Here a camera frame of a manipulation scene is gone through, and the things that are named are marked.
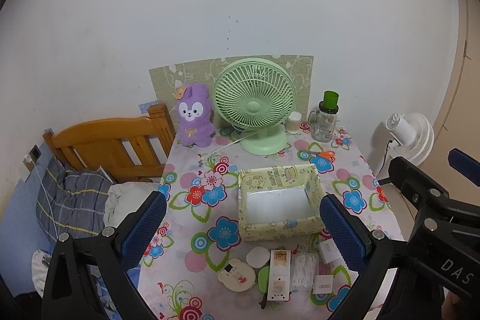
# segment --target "gray plaid fabric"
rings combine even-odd
[[[112,183],[101,171],[75,171],[53,157],[42,183],[46,192],[40,187],[37,219],[52,243],[57,241],[57,233],[68,232],[74,238],[87,238],[104,228],[105,201]]]

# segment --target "white fan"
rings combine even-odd
[[[418,166],[434,146],[434,130],[423,114],[393,113],[388,117],[385,126],[399,144],[388,150],[392,158],[402,156]]]

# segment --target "stuffed animal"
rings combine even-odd
[[[185,147],[193,144],[208,147],[215,127],[210,121],[212,101],[207,86],[203,83],[186,85],[182,86],[182,92],[177,95],[180,142]]]

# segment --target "beige door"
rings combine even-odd
[[[450,197],[480,206],[480,188],[448,165],[459,148],[480,161],[480,1],[459,0],[459,42],[450,85],[435,122],[435,143],[420,168]]]

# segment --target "green wallpaper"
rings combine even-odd
[[[172,94],[178,86],[183,84],[205,83],[211,94],[215,80],[220,75],[220,72],[222,72],[222,69],[236,60],[248,57],[260,57],[271,60],[281,65],[288,72],[293,80],[297,93],[297,107],[295,110],[302,113],[302,118],[305,120],[308,111],[308,99],[310,97],[311,67],[314,62],[313,56],[281,55],[278,58],[270,55],[236,56],[198,60],[153,68],[150,70],[150,77],[157,100],[166,103],[170,110],[172,121],[176,126],[178,123],[178,118],[174,111],[176,99]],[[227,123],[218,113],[214,113],[213,124],[217,127],[223,127]]]

